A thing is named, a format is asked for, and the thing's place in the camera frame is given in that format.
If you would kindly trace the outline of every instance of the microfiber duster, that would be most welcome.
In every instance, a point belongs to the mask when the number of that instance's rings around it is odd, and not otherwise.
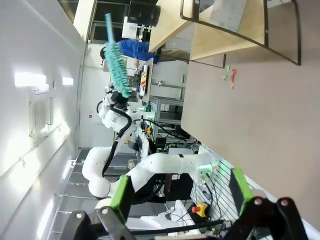
[[[114,39],[111,14],[107,13],[104,17],[108,36],[108,42],[104,48],[104,57],[113,78],[114,89],[121,93],[123,97],[128,98],[131,95],[132,89],[128,83],[127,69],[122,58],[120,45]]]

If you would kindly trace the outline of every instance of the screw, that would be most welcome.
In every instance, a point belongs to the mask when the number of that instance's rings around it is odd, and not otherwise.
[[[283,199],[281,201],[281,205],[284,206],[284,207],[287,206],[288,204],[289,204],[288,200]]]
[[[261,198],[257,198],[256,200],[254,200],[254,204],[255,204],[255,205],[260,205],[260,204],[262,204],[262,199],[261,199]]]
[[[101,213],[102,213],[102,214],[107,214],[107,212],[108,212],[108,209],[106,209],[106,208],[104,208],[104,209],[101,210]]]

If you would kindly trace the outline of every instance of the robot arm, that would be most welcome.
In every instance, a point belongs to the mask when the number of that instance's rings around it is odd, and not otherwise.
[[[97,198],[112,197],[118,182],[109,182],[103,173],[107,170],[115,154],[119,152],[125,139],[136,128],[132,119],[140,119],[142,112],[127,110],[127,98],[123,99],[120,93],[107,88],[107,95],[102,101],[99,116],[102,123],[118,132],[118,138],[112,147],[94,147],[89,151],[82,167],[83,176],[89,180],[89,191]],[[154,174],[188,173],[191,178],[200,183],[202,175],[212,171],[215,159],[210,154],[168,155],[155,153],[143,159],[126,175],[131,177],[134,191],[142,188]]]

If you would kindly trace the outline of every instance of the fluorescent light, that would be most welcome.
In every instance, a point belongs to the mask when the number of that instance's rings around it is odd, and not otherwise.
[[[42,215],[38,230],[36,232],[38,239],[41,239],[42,235],[44,234],[44,231],[53,207],[54,207],[54,201],[51,199],[48,206],[46,206],[46,209],[44,211],[44,214]]]
[[[14,74],[14,85],[16,87],[44,86],[47,77],[42,74],[32,72],[16,72]]]
[[[63,77],[62,78],[62,84],[63,85],[73,85],[74,84],[74,79],[71,77]]]
[[[67,176],[67,174],[68,174],[68,172],[69,172],[71,163],[72,163],[71,160],[69,160],[69,161],[66,163],[65,168],[64,168],[64,171],[63,171],[63,174],[62,174],[62,178],[63,178],[63,179],[66,178],[66,176]]]

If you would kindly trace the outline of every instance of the brown table surface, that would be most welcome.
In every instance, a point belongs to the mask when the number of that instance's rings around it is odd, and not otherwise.
[[[226,70],[190,62],[181,126],[275,197],[292,197],[319,231],[320,1],[298,4],[302,66],[261,47],[233,51],[231,89]],[[205,61],[221,65],[222,55]]]

